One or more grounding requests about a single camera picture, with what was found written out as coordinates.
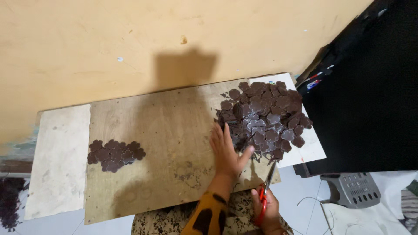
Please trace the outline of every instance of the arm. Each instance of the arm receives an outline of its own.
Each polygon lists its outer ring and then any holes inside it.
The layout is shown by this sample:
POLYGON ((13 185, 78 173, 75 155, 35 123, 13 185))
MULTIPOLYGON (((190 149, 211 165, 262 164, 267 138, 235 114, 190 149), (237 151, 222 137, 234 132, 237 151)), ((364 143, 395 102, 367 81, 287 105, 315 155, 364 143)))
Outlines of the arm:
POLYGON ((218 123, 214 124, 209 142, 215 154, 215 176, 182 234, 222 234, 232 185, 254 152, 253 146, 241 156, 235 152, 227 123, 224 132, 218 123))

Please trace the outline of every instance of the white board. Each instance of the white board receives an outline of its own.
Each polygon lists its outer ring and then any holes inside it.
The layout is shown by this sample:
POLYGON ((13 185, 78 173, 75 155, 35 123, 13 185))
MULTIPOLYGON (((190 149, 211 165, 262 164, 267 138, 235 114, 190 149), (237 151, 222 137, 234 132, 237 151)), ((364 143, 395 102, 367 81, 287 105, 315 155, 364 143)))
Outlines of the white board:
MULTIPOLYGON (((289 73, 250 78, 248 79, 248 82, 250 84, 253 82, 284 82, 287 89, 296 90, 289 73)), ((302 112, 308 117, 303 105, 302 112)), ((325 152, 313 127, 310 130, 304 129, 301 137, 305 140, 305 144, 301 148, 298 148, 291 143, 292 150, 288 153, 284 153, 283 160, 278 163, 279 168, 326 158, 325 152)))
POLYGON ((42 114, 25 220, 83 208, 89 124, 90 105, 42 114))

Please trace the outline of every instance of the gray plastic stool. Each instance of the gray plastic stool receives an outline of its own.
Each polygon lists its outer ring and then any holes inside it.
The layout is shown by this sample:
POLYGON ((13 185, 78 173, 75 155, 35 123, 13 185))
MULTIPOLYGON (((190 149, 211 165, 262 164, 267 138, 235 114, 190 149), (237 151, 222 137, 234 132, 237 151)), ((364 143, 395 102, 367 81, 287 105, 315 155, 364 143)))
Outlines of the gray plastic stool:
POLYGON ((320 179, 328 182, 331 203, 362 209, 380 202, 380 191, 369 173, 321 175, 320 179))

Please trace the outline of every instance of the red scissor handle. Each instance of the red scissor handle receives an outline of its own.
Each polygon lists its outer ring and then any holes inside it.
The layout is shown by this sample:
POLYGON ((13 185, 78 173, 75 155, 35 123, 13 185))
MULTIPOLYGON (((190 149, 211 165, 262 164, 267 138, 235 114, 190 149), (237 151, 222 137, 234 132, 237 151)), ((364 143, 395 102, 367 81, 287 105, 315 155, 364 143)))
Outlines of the red scissor handle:
POLYGON ((261 212, 260 215, 258 215, 258 217, 255 219, 254 223, 256 226, 260 226, 261 223, 263 222, 264 219, 264 214, 265 214, 265 208, 267 206, 267 196, 264 195, 264 184, 260 184, 261 188, 258 191, 258 195, 260 196, 260 201, 261 201, 261 212))

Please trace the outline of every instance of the hand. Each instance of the hand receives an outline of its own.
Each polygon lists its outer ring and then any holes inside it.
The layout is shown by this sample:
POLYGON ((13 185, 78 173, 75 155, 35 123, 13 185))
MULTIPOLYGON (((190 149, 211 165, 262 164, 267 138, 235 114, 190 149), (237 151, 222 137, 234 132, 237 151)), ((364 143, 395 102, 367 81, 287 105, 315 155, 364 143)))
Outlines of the hand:
POLYGON ((254 152, 254 147, 248 146, 239 156, 232 145, 228 123, 225 123, 224 132, 218 123, 214 123, 209 142, 215 153, 216 175, 225 175, 231 177, 233 181, 237 180, 238 175, 254 152))
MULTIPOLYGON (((257 218, 261 212, 261 201, 258 191, 261 189, 259 186, 257 189, 251 190, 252 204, 254 205, 254 218, 257 218)), ((267 205, 265 209, 264 219, 260 226, 264 234, 277 234, 281 231, 279 214, 279 201, 273 195, 270 189, 267 190, 267 205)))

